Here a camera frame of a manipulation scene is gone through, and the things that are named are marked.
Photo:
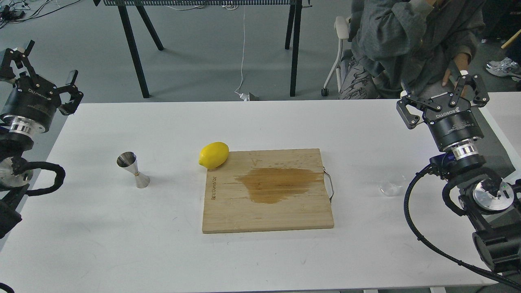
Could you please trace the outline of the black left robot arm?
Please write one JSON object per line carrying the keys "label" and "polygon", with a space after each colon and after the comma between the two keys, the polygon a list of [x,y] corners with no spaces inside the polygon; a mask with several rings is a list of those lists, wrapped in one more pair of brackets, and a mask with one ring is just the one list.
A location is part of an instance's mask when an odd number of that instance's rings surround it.
{"label": "black left robot arm", "polygon": [[[29,162],[22,154],[33,148],[36,133],[50,130],[57,111],[65,116],[74,114],[83,99],[83,93],[75,84],[77,70],[70,72],[67,84],[62,87],[35,72],[28,61],[33,46],[31,40],[25,49],[7,48],[1,62],[1,80],[13,86],[1,111],[1,191],[6,192],[0,203],[1,238],[21,222],[21,214],[16,209],[25,195],[46,195],[63,185],[66,176],[63,167],[49,162]],[[54,183],[47,188],[30,190],[35,169],[53,171]]]}

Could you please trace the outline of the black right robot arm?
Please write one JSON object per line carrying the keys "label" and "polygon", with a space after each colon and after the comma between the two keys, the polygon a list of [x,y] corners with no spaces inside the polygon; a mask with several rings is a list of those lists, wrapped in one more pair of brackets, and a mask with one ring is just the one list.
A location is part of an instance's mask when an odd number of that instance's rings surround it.
{"label": "black right robot arm", "polygon": [[[493,226],[486,215],[514,210],[520,214],[520,180],[510,184],[493,169],[485,167],[486,160],[478,152],[475,142],[484,134],[471,109],[484,107],[490,100],[480,75],[459,70],[449,63],[456,76],[454,91],[431,98],[415,95],[405,81],[396,109],[407,128],[424,122],[441,155],[430,158],[429,164],[415,174],[405,191],[404,215],[417,239],[437,254],[470,271],[508,287],[520,290],[520,284],[502,273],[520,271],[520,220],[512,224]],[[488,270],[469,265],[454,258],[429,242],[416,228],[409,210],[409,199],[415,184],[425,175],[446,180],[441,196],[452,212],[467,217],[473,225],[474,245]]]}

